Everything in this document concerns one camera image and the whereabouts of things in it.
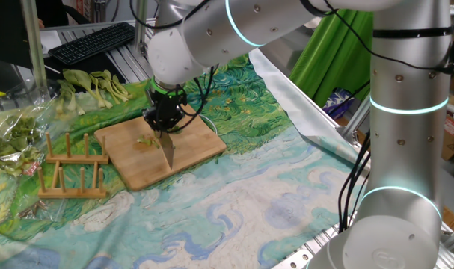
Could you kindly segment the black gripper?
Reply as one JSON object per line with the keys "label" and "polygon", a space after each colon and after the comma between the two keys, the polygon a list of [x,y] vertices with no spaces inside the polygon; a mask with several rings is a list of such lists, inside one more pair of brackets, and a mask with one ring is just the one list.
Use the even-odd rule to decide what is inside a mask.
{"label": "black gripper", "polygon": [[156,137],[161,137],[162,132],[172,135],[172,129],[185,114],[180,105],[187,104],[185,93],[169,96],[163,93],[150,94],[151,106],[142,110],[142,116],[150,128],[154,130]]}

